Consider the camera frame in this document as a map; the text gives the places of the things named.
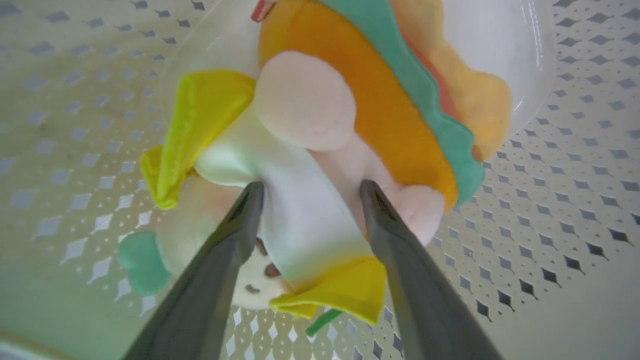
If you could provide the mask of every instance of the green plush piece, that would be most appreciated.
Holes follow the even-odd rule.
[[[169,282],[171,274],[164,268],[156,244],[156,233],[132,233],[118,248],[118,262],[129,274],[129,284],[143,296],[156,295]]]

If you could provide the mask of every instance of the plush character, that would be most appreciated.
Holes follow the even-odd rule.
[[[509,127],[509,88],[469,69],[442,24],[440,0],[279,0],[255,83],[186,76],[167,141],[141,158],[155,203],[171,210],[123,240],[132,287],[155,293],[179,275],[261,180],[259,246],[233,303],[305,317],[330,306],[375,323],[385,271],[365,237],[360,182],[376,181],[426,246]]]

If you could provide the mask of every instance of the white fabric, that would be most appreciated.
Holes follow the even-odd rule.
[[[259,236],[283,278],[299,289],[371,248],[346,203],[305,149],[271,134],[251,105],[195,164],[206,180],[266,187]]]

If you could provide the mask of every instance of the pink plush paw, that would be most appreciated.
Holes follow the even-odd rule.
[[[400,217],[420,243],[433,239],[444,213],[444,197],[428,186],[403,186],[387,194]]]
[[[354,134],[356,104],[349,85],[323,60],[285,51],[264,66],[255,109],[277,137],[313,151],[340,149]]]

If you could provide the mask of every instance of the orange plush bun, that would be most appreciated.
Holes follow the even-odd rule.
[[[482,162],[495,154],[511,122],[511,91],[497,76],[467,67],[443,36],[441,0],[390,0],[400,30],[422,64],[439,74],[458,111],[455,119],[473,132],[474,157]]]
[[[260,66],[294,50],[340,72],[356,100],[356,132],[394,180],[439,191],[446,211],[455,205],[456,179],[433,132],[394,73],[348,20],[315,1],[279,0],[262,24],[259,44]]]

